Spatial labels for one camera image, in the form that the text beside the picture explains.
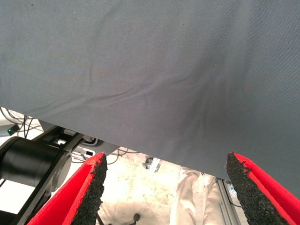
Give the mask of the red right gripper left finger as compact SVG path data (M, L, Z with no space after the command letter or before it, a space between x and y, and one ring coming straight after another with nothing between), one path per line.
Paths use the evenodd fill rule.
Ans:
M88 158L29 221L29 225L94 225L104 192L104 153Z

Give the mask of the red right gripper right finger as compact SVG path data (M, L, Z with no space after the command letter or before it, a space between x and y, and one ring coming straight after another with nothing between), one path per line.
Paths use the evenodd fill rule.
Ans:
M226 171L250 225L300 223L300 200L252 160L229 152Z

